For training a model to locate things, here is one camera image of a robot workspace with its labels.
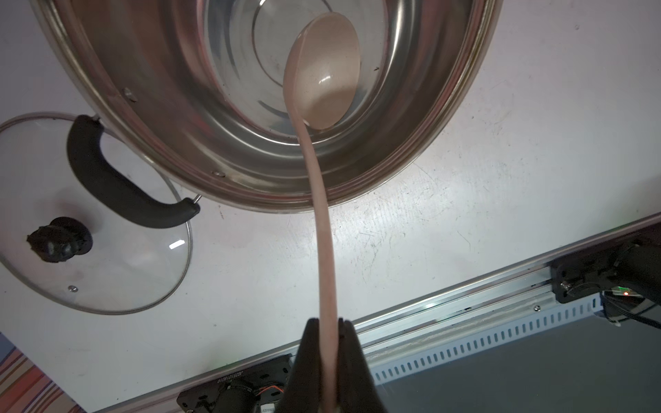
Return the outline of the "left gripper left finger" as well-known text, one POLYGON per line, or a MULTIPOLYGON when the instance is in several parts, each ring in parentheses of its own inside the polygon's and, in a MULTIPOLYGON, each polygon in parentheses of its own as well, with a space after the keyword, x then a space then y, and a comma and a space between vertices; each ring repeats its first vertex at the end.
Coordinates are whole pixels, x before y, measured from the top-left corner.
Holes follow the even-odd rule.
POLYGON ((319 320, 306 323, 293 371, 275 413, 317 413, 321 394, 319 320))

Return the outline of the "beige plastic ladle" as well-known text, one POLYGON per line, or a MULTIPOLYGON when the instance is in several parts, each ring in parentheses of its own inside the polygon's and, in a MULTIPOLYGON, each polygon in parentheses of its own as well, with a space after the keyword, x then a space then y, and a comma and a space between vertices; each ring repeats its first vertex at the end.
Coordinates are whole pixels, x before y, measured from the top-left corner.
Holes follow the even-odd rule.
POLYGON ((337 410, 337 287, 329 203, 310 132, 325 130, 348 112, 361 70, 360 43, 350 20, 337 12, 313 18, 287 57, 282 92, 310 183, 318 245, 321 409, 337 410))

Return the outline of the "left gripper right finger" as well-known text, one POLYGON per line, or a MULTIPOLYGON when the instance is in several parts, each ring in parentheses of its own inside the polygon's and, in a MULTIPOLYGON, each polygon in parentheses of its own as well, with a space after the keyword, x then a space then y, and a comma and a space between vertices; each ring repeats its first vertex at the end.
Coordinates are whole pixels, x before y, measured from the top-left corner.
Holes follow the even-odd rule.
POLYGON ((340 318, 338 332, 337 401, 340 411, 386 413, 353 323, 340 318))

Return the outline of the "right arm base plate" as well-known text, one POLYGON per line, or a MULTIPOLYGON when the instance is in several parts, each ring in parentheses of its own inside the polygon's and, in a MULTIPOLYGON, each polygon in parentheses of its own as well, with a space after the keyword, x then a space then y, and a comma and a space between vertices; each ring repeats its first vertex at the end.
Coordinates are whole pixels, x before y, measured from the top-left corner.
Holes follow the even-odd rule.
POLYGON ((551 263, 552 288, 562 304, 620 287, 615 280, 617 261, 639 245, 660 246, 660 225, 650 225, 617 239, 563 256, 551 263))

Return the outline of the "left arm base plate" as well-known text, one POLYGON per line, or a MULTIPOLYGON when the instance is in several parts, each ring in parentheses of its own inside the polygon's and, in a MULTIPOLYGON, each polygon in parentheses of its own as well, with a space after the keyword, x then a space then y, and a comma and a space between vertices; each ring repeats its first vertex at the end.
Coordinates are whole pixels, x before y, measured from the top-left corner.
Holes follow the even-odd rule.
POLYGON ((292 355, 211 380, 181 392, 177 405, 183 412, 266 412, 275 409, 287 387, 292 355))

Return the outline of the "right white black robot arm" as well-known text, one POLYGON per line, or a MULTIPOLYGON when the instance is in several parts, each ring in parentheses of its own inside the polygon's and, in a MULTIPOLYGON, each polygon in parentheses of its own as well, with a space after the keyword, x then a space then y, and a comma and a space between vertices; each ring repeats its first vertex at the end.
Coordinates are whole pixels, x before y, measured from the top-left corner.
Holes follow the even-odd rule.
POLYGON ((627 250, 617 261, 615 280, 660 305, 660 246, 639 245, 627 250))

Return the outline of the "glass pot lid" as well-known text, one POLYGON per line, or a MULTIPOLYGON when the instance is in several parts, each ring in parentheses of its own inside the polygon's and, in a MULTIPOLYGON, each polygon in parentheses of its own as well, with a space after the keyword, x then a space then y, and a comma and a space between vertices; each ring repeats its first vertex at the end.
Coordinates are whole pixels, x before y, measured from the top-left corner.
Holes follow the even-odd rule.
POLYGON ((142 227, 90 194, 66 154, 73 122, 34 112, 1 125, 1 264, 41 296, 85 313, 153 308, 189 271, 191 227, 142 227))

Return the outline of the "stainless steel pot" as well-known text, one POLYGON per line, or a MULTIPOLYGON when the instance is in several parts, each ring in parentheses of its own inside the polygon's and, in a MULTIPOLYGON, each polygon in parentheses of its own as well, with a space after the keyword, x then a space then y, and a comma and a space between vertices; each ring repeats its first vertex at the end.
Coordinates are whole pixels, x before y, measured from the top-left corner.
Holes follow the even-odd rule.
POLYGON ((122 218, 182 225, 200 208, 163 204, 103 156, 116 133, 197 196, 260 213, 312 206, 282 93, 296 36, 337 12, 353 24, 361 71, 349 111, 312 133, 338 205, 404 170, 461 104, 491 41, 499 1, 36 1, 35 16, 94 115, 75 118, 67 158, 79 183, 122 218))

